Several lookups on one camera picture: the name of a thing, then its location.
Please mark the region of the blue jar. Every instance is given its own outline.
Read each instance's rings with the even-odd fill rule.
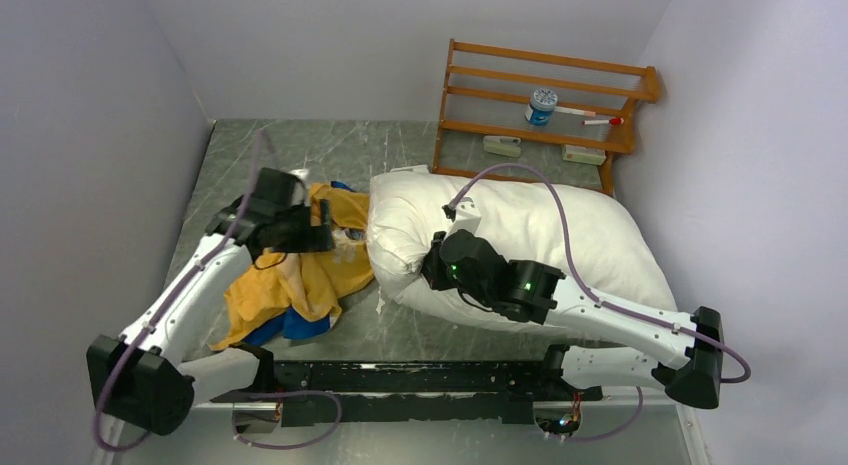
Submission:
[[[531,125],[544,127],[548,124],[551,114],[556,109],[557,96],[553,90],[540,88],[530,95],[530,103],[527,104],[527,110],[524,112],[524,118]]]

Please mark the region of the wooden shelf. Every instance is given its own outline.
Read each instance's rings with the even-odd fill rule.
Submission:
[[[463,52],[468,54],[488,55],[494,57],[502,57],[514,60],[523,60],[530,62],[546,63],[550,65],[560,65],[571,67],[571,69],[591,70],[591,73],[613,74],[613,75],[628,75],[636,78],[636,86],[631,88],[610,86],[608,83],[587,83],[579,80],[563,80],[559,78],[548,78],[535,75],[526,75],[514,73],[512,71],[499,71],[485,68],[476,68],[468,66],[460,66],[454,64],[454,52]],[[472,88],[469,86],[457,86],[451,84],[453,77],[466,76],[474,79],[489,80],[496,82],[505,82],[512,84],[530,84],[537,86],[553,87],[556,89],[571,90],[583,94],[597,94],[600,96],[616,97],[619,100],[626,99],[621,108],[611,108],[605,106],[597,106],[592,104],[583,104],[575,102],[560,101],[557,103],[560,107],[575,108],[596,113],[599,117],[621,117],[624,119],[624,124],[619,126],[609,127],[609,132],[603,137],[603,140],[593,140],[591,138],[575,136],[579,133],[567,133],[560,130],[557,132],[551,126],[520,128],[517,126],[509,126],[506,124],[494,125],[491,123],[480,123],[480,121],[470,120],[466,117],[448,117],[447,105],[450,96],[472,97],[473,99],[492,100],[497,102],[515,103],[525,105],[529,100],[528,95],[516,95],[513,93],[505,93],[503,90],[484,90],[481,88]],[[507,135],[518,137],[522,140],[540,142],[552,146],[577,145],[581,147],[604,150],[606,160],[599,168],[601,179],[601,190],[603,193],[612,195],[614,192],[612,163],[617,155],[630,154],[634,151],[634,116],[638,105],[641,101],[655,103],[662,95],[662,90],[659,85],[656,70],[653,67],[633,67],[629,65],[621,65],[616,63],[600,62],[594,60],[585,60],[580,58],[565,57],[560,55],[552,55],[547,53],[528,52],[523,50],[512,50],[508,48],[491,47],[487,45],[478,45],[472,43],[463,43],[451,40],[448,50],[447,65],[445,67],[445,82],[442,91],[441,111],[439,113],[439,128],[436,138],[436,150],[433,156],[433,172],[444,175],[454,175],[463,177],[473,177],[475,172],[470,170],[460,170],[455,168],[447,168],[439,166],[439,156],[441,153],[442,136],[445,130],[456,130],[461,132],[479,133],[485,135]],[[494,180],[511,180],[511,181],[532,181],[523,178],[507,177],[507,176],[488,176]]]

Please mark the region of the marker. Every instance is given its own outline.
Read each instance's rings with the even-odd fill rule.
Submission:
[[[609,120],[583,120],[583,125],[621,125],[624,119],[621,117],[610,118]]]
[[[580,110],[579,108],[556,107],[554,108],[554,111],[559,113],[570,113],[572,115],[583,115],[584,117],[594,117],[596,115],[595,112]]]

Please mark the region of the white pillow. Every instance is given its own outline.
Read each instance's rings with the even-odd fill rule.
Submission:
[[[580,330],[510,322],[464,303],[456,290],[430,290],[421,261],[438,231],[451,227],[442,206],[469,179],[393,171],[371,179],[367,246],[386,299],[454,323],[493,330],[598,339]],[[676,310],[665,276],[636,223],[618,202],[598,192],[555,185],[568,219],[575,266],[590,287],[661,310]],[[535,260],[568,272],[562,227],[542,184],[481,180],[466,195],[485,238],[506,260]]]

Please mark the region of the white wall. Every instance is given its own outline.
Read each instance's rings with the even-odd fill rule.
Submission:
[[[149,0],[216,118],[434,119],[451,37],[635,63],[669,0]]]
[[[618,190],[681,308],[753,379],[700,414],[716,464],[848,463],[848,0],[673,0]],[[732,374],[736,366],[726,366]]]
[[[207,123],[144,0],[0,0],[0,461],[87,463],[85,352],[161,291]]]

